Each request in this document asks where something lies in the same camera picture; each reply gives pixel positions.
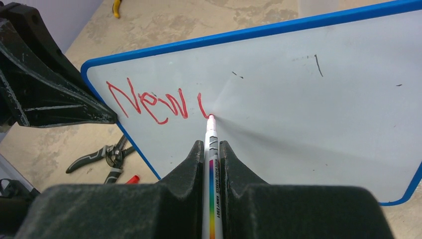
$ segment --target handwritten word new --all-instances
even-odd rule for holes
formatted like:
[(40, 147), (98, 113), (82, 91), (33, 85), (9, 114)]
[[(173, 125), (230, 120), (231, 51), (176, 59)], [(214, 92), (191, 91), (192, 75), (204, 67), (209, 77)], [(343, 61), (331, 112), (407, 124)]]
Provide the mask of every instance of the handwritten word new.
[[(149, 113), (149, 115), (155, 120), (155, 122), (157, 122), (157, 124), (166, 124), (169, 121), (169, 118), (165, 118), (164, 120), (160, 121), (157, 119), (157, 117), (154, 115), (153, 112), (151, 112), (150, 108), (151, 106), (155, 106), (158, 102), (164, 104), (165, 106), (167, 106), (169, 108), (169, 110), (175, 115), (180, 115), (182, 116), (182, 118), (187, 119), (188, 118), (188, 110), (186, 107), (186, 101), (185, 98), (183, 97), (183, 92), (182, 89), (178, 89), (179, 92), (179, 97), (180, 97), (180, 101), (182, 102), (182, 105), (179, 104), (179, 102), (176, 100), (176, 98), (170, 94), (166, 94), (166, 98), (167, 101), (165, 101), (162, 98), (157, 97), (156, 95), (151, 95), (148, 92), (144, 92), (142, 95), (138, 93), (138, 97), (136, 97), (135, 94), (135, 90), (133, 89), (132, 83), (130, 81), (129, 78), (127, 78), (127, 83), (129, 84), (129, 88), (130, 88), (130, 95), (131, 97), (128, 96), (128, 94), (126, 94), (124, 91), (122, 91), (121, 89), (119, 89), (118, 87), (114, 86), (113, 84), (111, 84), (110, 82), (106, 82), (108, 85), (108, 89), (110, 90), (110, 93), (113, 95), (114, 99), (116, 100), (117, 104), (120, 106), (121, 110), (123, 111), (124, 115), (129, 118), (129, 115), (126, 113), (126, 110), (123, 108), (123, 106), (121, 105), (120, 101), (117, 99), (116, 95), (115, 95), (115, 91), (121, 93), (123, 96), (126, 97), (126, 99), (130, 102), (130, 104), (135, 108), (136, 112), (138, 112), (138, 114), (141, 114), (141, 107), (139, 106), (139, 102), (138, 102), (138, 98), (140, 103), (142, 104), (142, 106), (145, 108), (145, 110)], [(202, 107), (202, 101), (201, 101), (201, 94), (198, 93), (198, 105), (199, 105), (199, 109), (201, 110), (202, 115), (204, 116), (204, 118), (208, 119), (208, 116), (205, 111), (204, 108)]]

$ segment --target marker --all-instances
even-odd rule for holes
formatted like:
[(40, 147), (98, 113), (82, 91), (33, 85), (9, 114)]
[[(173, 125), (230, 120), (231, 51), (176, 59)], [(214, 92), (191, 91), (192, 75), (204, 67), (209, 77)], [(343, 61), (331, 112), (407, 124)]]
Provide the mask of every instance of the marker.
[(137, 184), (139, 182), (140, 178), (138, 175), (133, 176), (129, 181), (126, 182), (126, 184)]
[(220, 158), (218, 156), (218, 138), (213, 115), (210, 115), (207, 121), (204, 148), (202, 239), (222, 239)]

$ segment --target yellow tool handle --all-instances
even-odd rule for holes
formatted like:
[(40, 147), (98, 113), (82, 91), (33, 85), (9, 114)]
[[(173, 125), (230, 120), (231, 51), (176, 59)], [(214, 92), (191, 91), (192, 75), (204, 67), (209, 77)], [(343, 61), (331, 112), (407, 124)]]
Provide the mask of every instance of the yellow tool handle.
[(113, 4), (113, 15), (116, 18), (120, 18), (120, 14), (118, 13), (118, 8), (120, 7), (121, 0), (114, 0)]

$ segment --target wire cutter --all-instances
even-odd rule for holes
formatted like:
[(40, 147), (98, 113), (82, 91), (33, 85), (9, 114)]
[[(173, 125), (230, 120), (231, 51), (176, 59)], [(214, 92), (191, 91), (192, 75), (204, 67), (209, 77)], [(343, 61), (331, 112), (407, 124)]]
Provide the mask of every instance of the wire cutter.
[(66, 170), (66, 173), (72, 173), (80, 167), (83, 167), (93, 162), (97, 162), (105, 158), (107, 164), (112, 167), (112, 169), (108, 174), (107, 178), (105, 179), (104, 184), (115, 183), (123, 172), (124, 158), (126, 158), (129, 154), (135, 151), (133, 146), (127, 149), (123, 149), (126, 143), (127, 138), (123, 135), (116, 145), (105, 145), (102, 149), (98, 150), (97, 152), (78, 158), (69, 166), (69, 168)]

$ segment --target screw hole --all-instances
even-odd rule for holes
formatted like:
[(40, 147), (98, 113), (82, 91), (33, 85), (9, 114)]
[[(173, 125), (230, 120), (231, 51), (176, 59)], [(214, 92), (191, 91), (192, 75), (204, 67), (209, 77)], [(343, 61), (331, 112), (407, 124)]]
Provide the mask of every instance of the screw hole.
[(32, 15), (32, 22), (34, 22), (35, 25), (38, 25), (38, 17), (35, 15)]

